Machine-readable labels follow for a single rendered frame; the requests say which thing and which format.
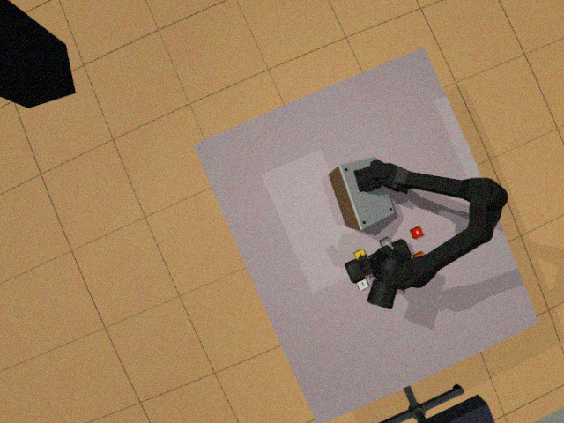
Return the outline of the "yellow block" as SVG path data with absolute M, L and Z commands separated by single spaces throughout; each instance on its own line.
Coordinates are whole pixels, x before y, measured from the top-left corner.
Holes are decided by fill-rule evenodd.
M 354 254 L 355 259 L 357 259 L 357 260 L 358 260 L 358 257 L 365 255 L 363 249 L 355 251 L 355 252 L 353 252 L 353 254 Z

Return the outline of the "red block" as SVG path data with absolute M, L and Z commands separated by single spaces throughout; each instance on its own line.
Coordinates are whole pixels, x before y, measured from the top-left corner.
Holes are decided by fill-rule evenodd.
M 419 226 L 413 228 L 410 231 L 411 231 L 411 234 L 412 234 L 412 238 L 417 238 L 417 237 L 420 237 L 421 235 L 423 235 Z

